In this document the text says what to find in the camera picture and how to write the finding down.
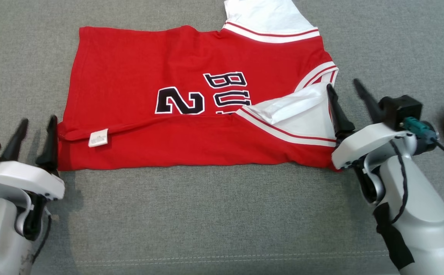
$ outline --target white label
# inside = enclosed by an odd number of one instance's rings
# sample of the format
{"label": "white label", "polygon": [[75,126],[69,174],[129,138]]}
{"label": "white label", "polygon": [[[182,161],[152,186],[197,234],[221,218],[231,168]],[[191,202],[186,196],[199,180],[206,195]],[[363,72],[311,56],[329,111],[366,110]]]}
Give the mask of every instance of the white label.
{"label": "white label", "polygon": [[105,144],[108,144],[107,132],[108,129],[91,133],[91,136],[89,136],[88,147],[104,146]]}

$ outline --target red stripe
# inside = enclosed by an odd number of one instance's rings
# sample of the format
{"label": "red stripe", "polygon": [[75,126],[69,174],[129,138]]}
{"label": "red stripe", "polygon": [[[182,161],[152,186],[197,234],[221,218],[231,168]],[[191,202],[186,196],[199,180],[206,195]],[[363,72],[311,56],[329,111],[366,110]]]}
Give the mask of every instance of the red stripe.
{"label": "red stripe", "polygon": [[330,69],[332,69],[332,68],[337,68],[337,67],[336,67],[336,65],[334,65],[334,66],[331,66],[331,67],[325,68],[325,69],[323,69],[322,71],[316,73],[315,76],[314,76],[313,78],[311,78],[311,80],[309,80],[309,81],[304,85],[304,87],[307,87],[307,85],[309,85],[310,83],[313,83],[312,80],[314,80],[315,77],[317,77],[318,75],[320,75],[320,73],[322,73],[322,72],[325,71],[325,70],[330,70]]}
{"label": "red stripe", "polygon": [[331,83],[334,83],[334,75],[336,74],[336,71],[333,71],[331,74]]}
{"label": "red stripe", "polygon": [[274,127],[271,124],[266,123],[265,121],[260,120],[259,118],[255,117],[253,114],[251,114],[250,112],[246,111],[244,108],[240,108],[240,110],[242,110],[243,112],[245,112],[246,114],[250,115],[251,117],[255,118],[256,120],[258,120],[259,122],[263,123],[264,125],[271,127],[279,132],[282,132],[283,134],[286,134],[288,136],[292,136],[294,138],[299,138],[299,139],[318,139],[319,141],[330,141],[330,142],[336,142],[335,139],[325,139],[323,137],[315,137],[315,136],[297,136],[295,134],[290,134],[289,132],[285,132],[282,129],[278,129],[277,127]]}
{"label": "red stripe", "polygon": [[257,35],[262,35],[262,36],[274,36],[274,37],[292,37],[292,36],[300,36],[300,35],[304,35],[304,34],[307,34],[307,33],[315,32],[315,31],[319,31],[318,29],[314,29],[314,30],[310,30],[310,31],[303,32],[303,33],[297,33],[297,34],[266,34],[266,33],[257,33],[257,32],[255,32],[255,31],[252,31],[252,30],[250,30],[250,29],[246,29],[246,28],[244,28],[244,27],[241,27],[241,26],[239,26],[239,25],[237,25],[237,24],[234,24],[234,23],[231,23],[231,22],[226,22],[226,24],[229,24],[229,25],[232,25],[232,26],[236,26],[236,27],[238,27],[238,28],[241,28],[241,29],[243,29],[243,30],[245,30],[245,31],[248,31],[248,32],[250,32],[250,33],[254,33],[254,34],[257,34]]}

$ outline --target basketball jersey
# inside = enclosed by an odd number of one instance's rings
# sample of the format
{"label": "basketball jersey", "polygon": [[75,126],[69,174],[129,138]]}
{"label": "basketball jersey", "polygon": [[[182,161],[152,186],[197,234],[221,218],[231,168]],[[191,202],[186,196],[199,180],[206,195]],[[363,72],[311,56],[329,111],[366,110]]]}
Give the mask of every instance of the basketball jersey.
{"label": "basketball jersey", "polygon": [[[60,170],[332,167],[326,85],[337,67],[318,29],[291,0],[224,4],[220,31],[80,28]],[[90,147],[101,130],[107,144]]]}

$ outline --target gray fabric surface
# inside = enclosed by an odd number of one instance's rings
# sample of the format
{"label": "gray fabric surface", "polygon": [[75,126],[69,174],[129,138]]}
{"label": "gray fabric surface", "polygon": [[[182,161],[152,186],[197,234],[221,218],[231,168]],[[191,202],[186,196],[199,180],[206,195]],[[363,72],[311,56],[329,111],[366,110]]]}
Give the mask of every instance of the gray fabric surface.
{"label": "gray fabric surface", "polygon": [[[341,104],[370,123],[351,80],[409,94],[444,137],[444,0],[296,0],[339,66]],[[0,141],[30,119],[32,163],[63,114],[81,26],[220,29],[222,0],[0,0]],[[444,198],[444,153],[415,158]],[[295,164],[62,173],[65,199],[34,275],[395,273],[351,171]]]}

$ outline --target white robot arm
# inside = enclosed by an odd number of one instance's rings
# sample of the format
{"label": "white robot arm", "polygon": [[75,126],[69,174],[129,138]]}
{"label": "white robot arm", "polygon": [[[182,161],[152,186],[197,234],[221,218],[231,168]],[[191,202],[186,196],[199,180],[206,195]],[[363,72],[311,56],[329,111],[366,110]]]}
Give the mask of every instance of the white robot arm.
{"label": "white robot arm", "polygon": [[358,80],[354,84],[374,124],[355,133],[328,85],[339,144],[332,162],[337,169],[355,169],[400,274],[444,275],[444,202],[411,158],[433,150],[437,132],[419,121],[422,104],[415,99],[377,103]]}
{"label": "white robot arm", "polygon": [[[0,275],[28,275],[49,234],[49,201],[64,197],[65,185],[57,172],[57,118],[52,116],[47,141],[37,166],[18,162],[28,120],[24,119],[0,157]],[[32,245],[42,232],[42,214],[49,224],[35,252]]]}

